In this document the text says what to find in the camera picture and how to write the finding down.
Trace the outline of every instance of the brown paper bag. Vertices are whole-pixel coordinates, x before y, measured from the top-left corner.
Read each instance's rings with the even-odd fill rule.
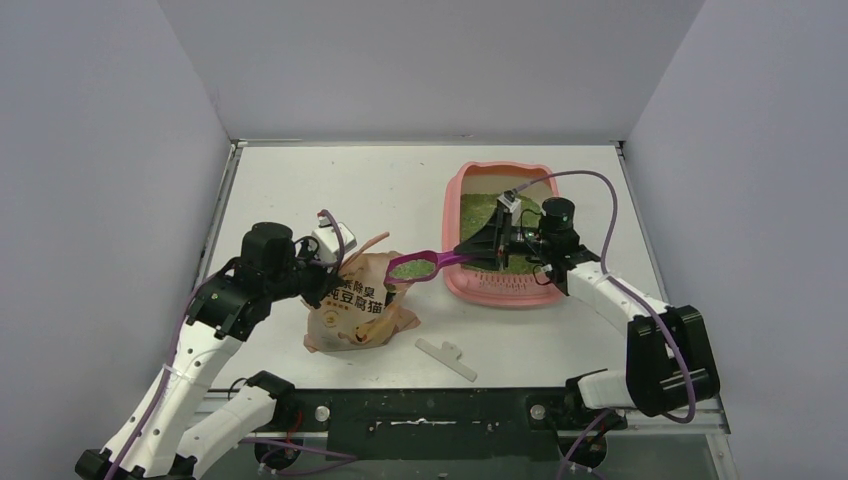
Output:
[[[386,232],[369,240],[344,261],[339,275],[345,285],[324,298],[321,308],[307,305],[303,345],[310,352],[379,347],[421,323],[401,306],[411,285],[383,284],[389,261],[400,253],[364,253],[388,236]]]

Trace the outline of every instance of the cat litter box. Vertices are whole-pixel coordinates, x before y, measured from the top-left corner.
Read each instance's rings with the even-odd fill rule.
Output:
[[[462,195],[499,194],[522,183],[551,174],[544,165],[512,162],[470,162],[448,182],[442,217],[442,249],[452,250],[461,238]],[[521,192],[541,205],[549,197],[559,196],[556,180],[539,182]],[[445,283],[459,298],[493,307],[531,307],[559,301],[562,293],[553,285],[539,285],[532,273],[500,273],[477,271],[463,265],[443,270]]]

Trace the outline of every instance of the white plastic piece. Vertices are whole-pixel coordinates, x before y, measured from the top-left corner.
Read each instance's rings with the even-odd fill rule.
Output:
[[[145,476],[156,477],[166,475],[171,469],[174,452],[206,390],[242,345],[241,341],[229,335],[223,339],[215,338],[215,332],[214,328],[200,322],[183,324],[177,356],[171,367],[175,374],[170,376],[165,393],[142,429],[141,436],[136,438],[121,462],[124,470],[131,471],[140,466],[144,468]],[[164,371],[162,369],[156,376],[129,421],[106,443],[105,448],[112,452],[110,460],[115,460],[135,428],[135,422],[150,405]]]
[[[426,418],[419,418],[418,420],[400,420],[397,422],[389,422],[389,425],[456,425],[456,420],[427,420]]]
[[[459,362],[462,350],[460,350],[456,345],[450,342],[442,342],[442,348],[436,348],[427,340],[419,338],[415,341],[415,346],[427,355],[430,355],[440,361],[454,372],[462,375],[468,379],[468,381],[473,382],[474,380],[477,380],[477,372]]]
[[[627,391],[624,370],[604,371],[588,375],[577,381],[583,403],[590,409],[607,407],[635,408]]]
[[[515,200],[510,200],[506,198],[506,194],[502,193],[501,196],[498,197],[498,202],[509,210],[509,213],[512,214],[512,224],[516,225],[518,223],[518,215],[516,215],[515,212],[518,212],[521,208],[521,199],[516,197]]]
[[[192,475],[201,478],[242,438],[270,422],[276,405],[277,401],[267,391],[259,387],[243,387],[223,407],[186,431],[177,453],[183,458],[197,459]]]
[[[592,307],[624,337],[627,337],[627,324],[633,320],[633,317],[648,315],[648,312],[630,295],[622,292],[609,281],[609,275],[601,272],[601,265],[598,262],[577,265],[568,271],[566,279],[568,294]],[[616,280],[633,290],[657,313],[663,313],[668,308],[667,303],[648,297],[620,278],[616,277]]]
[[[318,218],[319,227],[312,230],[312,236],[318,240],[318,258],[322,262],[332,263],[339,255],[339,239],[333,230],[330,221],[326,217]],[[345,252],[350,252],[356,247],[356,237],[344,223],[339,223],[342,232],[342,240],[345,243]]]

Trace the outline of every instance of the gray wall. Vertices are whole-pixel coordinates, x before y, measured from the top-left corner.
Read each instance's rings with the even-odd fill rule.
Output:
[[[5,1],[0,65],[0,477],[68,479],[159,368],[228,142],[154,1]]]
[[[742,478],[846,478],[848,2],[707,0],[626,144]]]
[[[621,140],[703,0],[160,0],[233,138]]]

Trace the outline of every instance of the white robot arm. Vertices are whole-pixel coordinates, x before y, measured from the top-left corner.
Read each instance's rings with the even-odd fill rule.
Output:
[[[598,176],[588,171],[561,174],[578,173]],[[626,369],[570,379],[566,382],[569,407],[636,408],[655,416],[717,395],[715,360],[696,309],[652,299],[606,272],[601,258],[580,243],[571,201],[560,197],[545,200],[538,228],[524,227],[520,217],[514,217],[520,207],[517,191],[544,178],[504,192],[486,225],[453,253],[468,256],[470,260],[463,263],[493,271],[505,267],[510,255],[525,255],[545,274],[546,284],[588,304],[627,338]],[[608,186],[615,206],[614,191]]]
[[[186,430],[212,381],[267,318],[274,301],[300,296],[318,308],[343,283],[340,260],[356,238],[328,212],[319,217],[319,228],[298,241],[284,225],[253,226],[241,255],[197,289],[173,360],[136,410],[103,449],[80,457],[75,470],[81,478],[198,479],[248,433],[271,421],[278,401],[294,386],[260,372],[232,401]]]

